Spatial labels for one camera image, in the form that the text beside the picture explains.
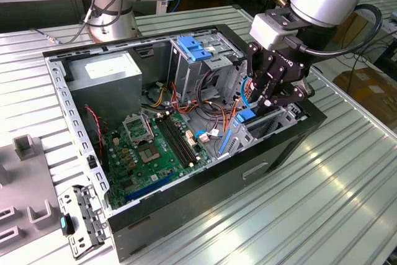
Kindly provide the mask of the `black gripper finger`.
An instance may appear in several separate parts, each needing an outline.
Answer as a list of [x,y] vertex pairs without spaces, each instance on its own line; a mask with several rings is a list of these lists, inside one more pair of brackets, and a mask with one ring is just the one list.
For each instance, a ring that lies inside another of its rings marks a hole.
[[262,110],[269,107],[287,106],[312,95],[312,90],[308,87],[304,78],[294,83],[280,84],[280,76],[270,73],[272,70],[275,71],[274,66],[270,66],[267,70],[268,81],[262,92]]
[[275,110],[271,98],[279,91],[280,55],[262,48],[257,42],[249,42],[247,46],[247,75],[254,86],[249,96],[249,103],[256,103],[253,108],[256,114],[266,114]]

